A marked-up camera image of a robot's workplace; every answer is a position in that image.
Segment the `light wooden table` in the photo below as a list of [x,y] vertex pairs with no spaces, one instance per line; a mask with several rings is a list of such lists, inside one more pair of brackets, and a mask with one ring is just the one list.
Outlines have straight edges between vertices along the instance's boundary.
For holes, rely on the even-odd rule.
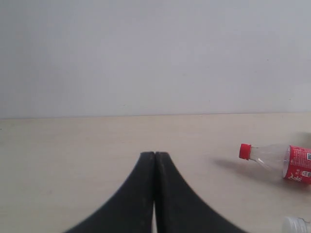
[[0,232],[61,233],[100,207],[142,151],[168,151],[199,196],[251,233],[311,219],[311,190],[238,158],[241,143],[311,147],[311,114],[0,120]]

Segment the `red bottle label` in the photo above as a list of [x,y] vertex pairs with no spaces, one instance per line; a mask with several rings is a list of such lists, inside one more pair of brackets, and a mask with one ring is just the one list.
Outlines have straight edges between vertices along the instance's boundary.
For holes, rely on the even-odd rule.
[[311,149],[290,146],[285,179],[311,184]]

